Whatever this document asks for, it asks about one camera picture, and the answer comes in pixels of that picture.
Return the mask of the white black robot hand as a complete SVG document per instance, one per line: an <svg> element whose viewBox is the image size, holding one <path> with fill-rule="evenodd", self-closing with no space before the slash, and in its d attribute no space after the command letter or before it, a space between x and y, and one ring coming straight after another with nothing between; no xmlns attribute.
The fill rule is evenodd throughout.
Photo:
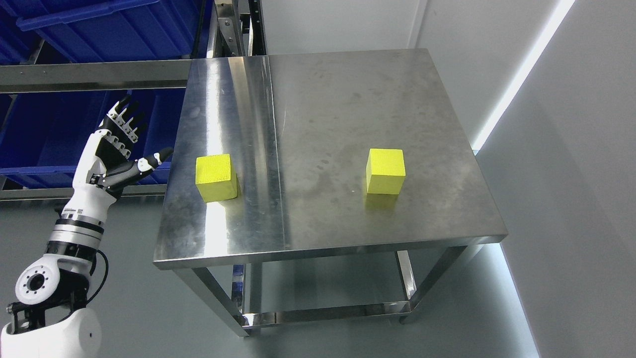
<svg viewBox="0 0 636 358"><path fill-rule="evenodd" d="M150 176L173 154L172 147L138 159L131 159L141 131L146 128L145 114L139 112L139 102L125 95L107 111L98 128L91 133L82 150L73 177L75 193L108 193L116 199L127 186L136 185Z"/></svg>

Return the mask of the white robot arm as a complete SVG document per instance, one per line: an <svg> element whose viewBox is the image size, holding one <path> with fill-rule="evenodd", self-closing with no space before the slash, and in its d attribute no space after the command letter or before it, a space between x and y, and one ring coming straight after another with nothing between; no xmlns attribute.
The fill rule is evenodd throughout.
<svg viewBox="0 0 636 358"><path fill-rule="evenodd" d="M95 358L102 343L89 292L104 234L109 193L77 189L55 222L43 256L29 265L7 306L3 358Z"/></svg>

